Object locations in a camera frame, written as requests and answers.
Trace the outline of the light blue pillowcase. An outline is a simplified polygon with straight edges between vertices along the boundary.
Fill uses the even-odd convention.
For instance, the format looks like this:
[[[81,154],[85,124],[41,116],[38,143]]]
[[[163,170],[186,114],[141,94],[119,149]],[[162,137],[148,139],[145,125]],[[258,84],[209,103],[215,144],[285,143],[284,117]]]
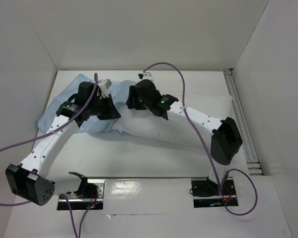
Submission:
[[[97,86],[97,82],[100,80],[101,79],[99,79],[97,73],[94,74],[93,79],[83,74],[79,74],[47,107],[38,121],[39,130],[45,134],[56,130],[71,120],[77,124],[76,118],[93,97],[92,92],[87,100],[78,99],[77,92],[79,84],[86,81],[94,82],[95,86]],[[113,103],[118,112],[127,100],[127,91],[130,83],[131,82],[128,80],[121,83],[114,82],[109,88],[109,93],[112,96]],[[77,133],[87,132],[89,134],[96,134],[100,132],[108,132],[112,129],[112,126],[117,120],[118,119],[99,120],[96,116],[91,116],[82,124],[77,124]]]

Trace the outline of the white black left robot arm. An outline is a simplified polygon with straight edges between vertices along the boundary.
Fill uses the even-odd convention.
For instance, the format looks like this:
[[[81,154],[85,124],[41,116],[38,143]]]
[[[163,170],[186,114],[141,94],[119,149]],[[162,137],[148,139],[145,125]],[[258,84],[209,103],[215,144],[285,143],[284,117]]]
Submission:
[[[84,121],[91,116],[100,120],[120,118],[111,95],[94,95],[90,101],[77,94],[70,98],[75,101],[60,105],[45,138],[18,165],[10,164],[5,170],[12,193],[39,206],[45,205],[53,195],[67,192],[77,198],[97,195],[98,187],[82,174],[71,172],[71,176],[64,180],[50,180],[48,174],[62,148]]]

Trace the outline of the white pillow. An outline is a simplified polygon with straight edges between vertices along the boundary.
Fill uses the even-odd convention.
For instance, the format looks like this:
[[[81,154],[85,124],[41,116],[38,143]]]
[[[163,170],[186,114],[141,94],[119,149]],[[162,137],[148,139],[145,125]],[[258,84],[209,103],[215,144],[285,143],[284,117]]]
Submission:
[[[202,145],[194,129],[198,129],[207,147],[214,134],[224,130],[230,114],[231,98],[226,96],[211,109],[223,109],[221,116],[200,112],[183,106],[182,101],[169,94],[162,95],[151,80],[139,82],[125,80],[111,87],[113,101],[121,114],[112,128],[119,132],[150,139],[180,143],[190,146]]]

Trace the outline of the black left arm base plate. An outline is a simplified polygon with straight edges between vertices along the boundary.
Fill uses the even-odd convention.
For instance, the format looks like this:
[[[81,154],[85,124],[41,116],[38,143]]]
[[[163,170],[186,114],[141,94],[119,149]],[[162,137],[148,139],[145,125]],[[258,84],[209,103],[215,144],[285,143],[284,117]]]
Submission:
[[[66,199],[62,197],[65,195],[69,201],[72,210],[83,211],[87,208],[91,210],[102,210],[105,180],[99,178],[88,178],[87,188],[79,191],[81,179],[58,180],[55,184],[55,195],[58,196],[58,211],[68,211]]]

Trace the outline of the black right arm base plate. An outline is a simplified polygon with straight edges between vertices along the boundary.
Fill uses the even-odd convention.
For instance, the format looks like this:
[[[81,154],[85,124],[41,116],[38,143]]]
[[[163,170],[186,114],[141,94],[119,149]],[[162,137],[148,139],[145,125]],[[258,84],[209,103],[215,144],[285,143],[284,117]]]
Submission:
[[[224,182],[222,194],[219,194],[218,186],[211,184],[207,178],[191,179],[189,193],[193,196],[194,208],[238,206],[238,199],[233,179]]]

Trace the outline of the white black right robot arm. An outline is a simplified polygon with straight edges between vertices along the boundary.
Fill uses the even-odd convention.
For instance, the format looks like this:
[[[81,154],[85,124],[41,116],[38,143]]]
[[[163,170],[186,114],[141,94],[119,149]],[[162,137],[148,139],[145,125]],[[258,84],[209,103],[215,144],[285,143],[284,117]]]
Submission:
[[[178,122],[181,128],[191,126],[211,163],[207,189],[211,194],[222,194],[231,161],[243,144],[234,119],[215,118],[186,106],[172,95],[162,95],[148,79],[130,86],[126,105],[128,109],[148,110],[156,117]]]

